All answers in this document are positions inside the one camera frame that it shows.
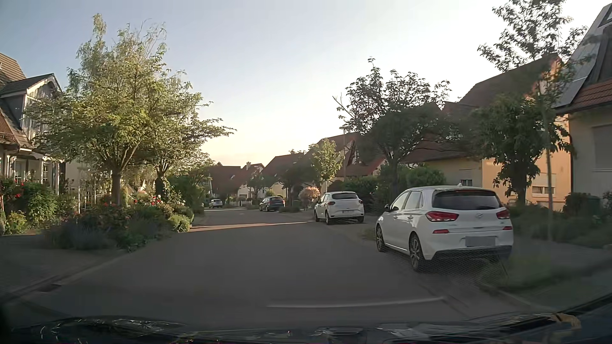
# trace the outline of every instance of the license plate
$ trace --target license plate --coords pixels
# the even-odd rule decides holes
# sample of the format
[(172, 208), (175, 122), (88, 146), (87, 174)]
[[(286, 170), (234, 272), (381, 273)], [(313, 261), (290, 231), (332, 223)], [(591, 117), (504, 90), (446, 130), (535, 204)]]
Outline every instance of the license plate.
[(466, 247), (495, 246), (495, 237), (494, 236), (466, 236), (465, 246)]

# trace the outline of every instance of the car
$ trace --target car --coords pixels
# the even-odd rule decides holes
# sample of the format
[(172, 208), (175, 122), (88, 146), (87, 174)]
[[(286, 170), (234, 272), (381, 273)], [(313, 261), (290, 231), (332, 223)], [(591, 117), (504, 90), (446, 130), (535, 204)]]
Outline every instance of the car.
[(514, 243), (510, 211), (494, 191), (479, 187), (405, 190), (385, 206), (375, 231), (378, 251), (409, 255), (415, 271), (436, 260), (506, 259)]
[(285, 200), (280, 196), (265, 197), (259, 204), (259, 211), (274, 211), (285, 206)]
[(364, 222), (364, 202), (352, 191), (327, 192), (315, 204), (315, 221), (331, 225), (338, 219)]
[(216, 198), (214, 200), (211, 200), (211, 202), (208, 204), (209, 208), (221, 208), (223, 207), (223, 201)]

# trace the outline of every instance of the tail light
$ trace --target tail light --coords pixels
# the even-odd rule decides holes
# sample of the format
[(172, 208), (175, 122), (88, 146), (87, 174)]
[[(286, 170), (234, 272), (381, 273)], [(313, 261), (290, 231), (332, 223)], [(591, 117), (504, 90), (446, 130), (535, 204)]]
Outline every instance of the tail light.
[(459, 214), (444, 211), (430, 211), (425, 214), (427, 219), (432, 222), (454, 221), (459, 217)]
[(507, 220), (510, 218), (510, 211), (508, 209), (504, 209), (497, 213), (498, 219)]

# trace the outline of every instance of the car hood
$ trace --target car hood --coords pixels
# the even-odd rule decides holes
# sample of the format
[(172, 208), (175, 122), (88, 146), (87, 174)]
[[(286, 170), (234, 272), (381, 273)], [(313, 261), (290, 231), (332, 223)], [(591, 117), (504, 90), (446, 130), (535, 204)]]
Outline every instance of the car hood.
[(12, 339), (16, 343), (469, 343), (493, 338), (500, 340), (524, 330), (550, 326), (557, 326), (557, 330), (576, 330), (575, 324), (559, 321), (561, 318), (563, 316), (554, 313), (511, 313), (444, 323), (203, 331), (198, 326), (149, 318), (89, 316), (18, 327), (12, 330)]

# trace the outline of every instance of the car door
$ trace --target car door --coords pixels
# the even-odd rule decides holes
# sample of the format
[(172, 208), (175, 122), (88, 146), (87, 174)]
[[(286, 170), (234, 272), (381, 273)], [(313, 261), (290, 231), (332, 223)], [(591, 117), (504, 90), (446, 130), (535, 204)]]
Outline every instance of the car door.
[(399, 245), (399, 235), (400, 235), (400, 226), (397, 223), (398, 214), (400, 210), (404, 208), (404, 204), (406, 203), (406, 199), (410, 191), (404, 191), (401, 193), (393, 203), (389, 206), (389, 212), (384, 212), (382, 214), (382, 236), (384, 238), (385, 243), (392, 245), (396, 248), (402, 249)]
[(418, 223), (422, 215), (422, 204), (423, 192), (412, 190), (406, 199), (403, 209), (397, 212), (397, 219), (395, 219), (397, 225), (397, 245), (403, 249), (408, 249), (410, 234), (415, 230), (415, 224)]
[(327, 202), (328, 196), (328, 193), (324, 193), (323, 196), (321, 196), (320, 202), (315, 206), (316, 216), (319, 219), (325, 218), (325, 203)]

